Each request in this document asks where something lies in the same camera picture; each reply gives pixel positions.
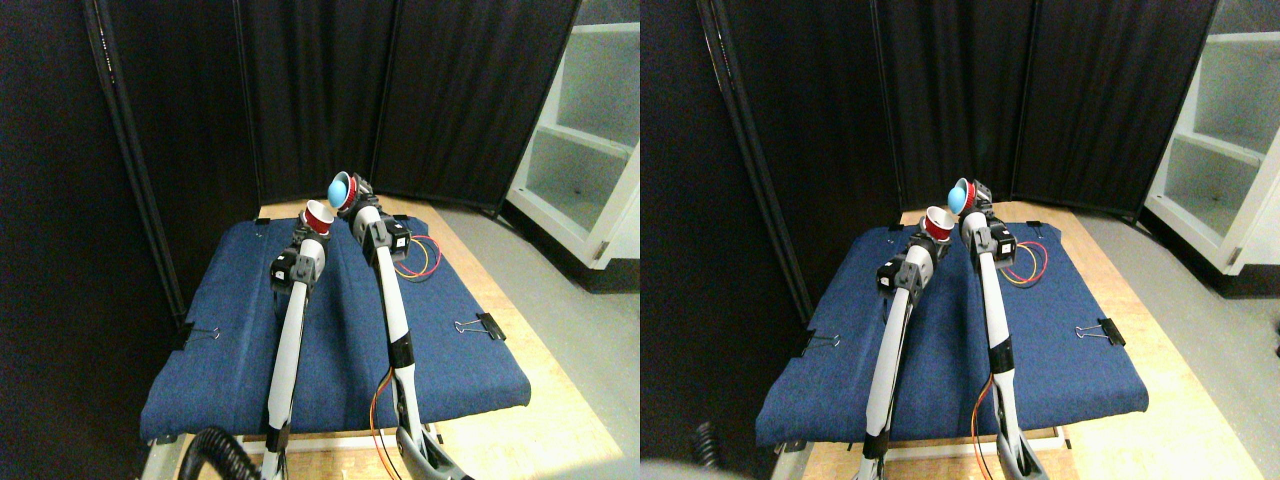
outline shelf compartment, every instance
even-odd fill
[[[556,124],[613,142],[640,141],[640,24],[573,27]]]
[[[590,232],[627,161],[563,132],[539,128],[534,133],[525,189]]]
[[[1198,91],[1196,133],[1266,154],[1280,128],[1280,33],[1210,36]]]
[[[1226,155],[1249,166],[1256,168],[1262,164],[1262,156],[1263,156],[1262,154],[1247,147],[1242,147],[1239,143],[1235,143],[1242,140],[1239,136],[1229,136],[1228,140],[1220,140],[1194,132],[1179,132],[1175,133],[1175,136],[1184,142],[1194,143],[1199,147],[1204,147],[1217,154]]]
[[[1249,193],[1258,168],[1221,151],[1220,143],[1225,142],[1175,136],[1169,151],[1164,197],[1178,204],[1219,237],[1225,237]]]
[[[582,132],[580,129],[564,125],[538,125],[538,131],[547,134],[557,136],[562,140],[567,140],[585,147],[599,150],[602,152],[620,157],[622,160],[630,157],[631,151],[635,150],[628,145],[622,145],[612,140],[596,137],[594,134]]]

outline gray floor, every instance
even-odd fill
[[[1134,228],[1110,216],[1076,216],[1156,316],[1262,475],[1280,477],[1280,300],[1225,300]]]
[[[622,453],[639,458],[640,294],[588,293],[506,223],[467,209],[436,210],[525,315]]]

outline blue ball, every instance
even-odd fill
[[[347,184],[333,180],[329,184],[329,205],[334,209],[340,207],[343,202],[347,201]]]
[[[969,192],[966,189],[961,187],[952,188],[951,193],[947,193],[947,206],[951,207],[952,214],[960,215],[960,211],[964,210],[964,202],[968,198]]]

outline red and white cup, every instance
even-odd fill
[[[956,223],[951,219],[951,215],[946,210],[936,206],[924,210],[924,219],[920,220],[920,227],[924,232],[933,237],[938,242],[946,242],[951,238],[951,229],[955,228]]]
[[[307,201],[307,207],[302,210],[302,221],[306,221],[312,230],[324,236],[329,234],[329,225],[333,225],[333,214],[329,209],[315,200]]]

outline dark wall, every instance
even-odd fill
[[[1213,0],[1043,1],[1014,196],[1135,215]]]
[[[946,204],[957,178],[1007,200],[1032,1],[879,1],[902,209]]]
[[[0,476],[124,479],[169,307],[81,3],[0,4]]]
[[[703,421],[730,470],[768,475],[755,416],[800,320],[753,197],[691,1],[641,29],[640,456],[690,461]]]
[[[160,223],[189,305],[223,232],[259,210],[233,3],[111,0],[115,81],[128,91]]]
[[[817,303],[854,238],[899,218],[870,3],[726,8],[739,81]]]
[[[262,202],[323,197],[342,170],[369,175],[394,5],[242,3]]]
[[[575,0],[404,1],[374,187],[497,210],[576,9]]]

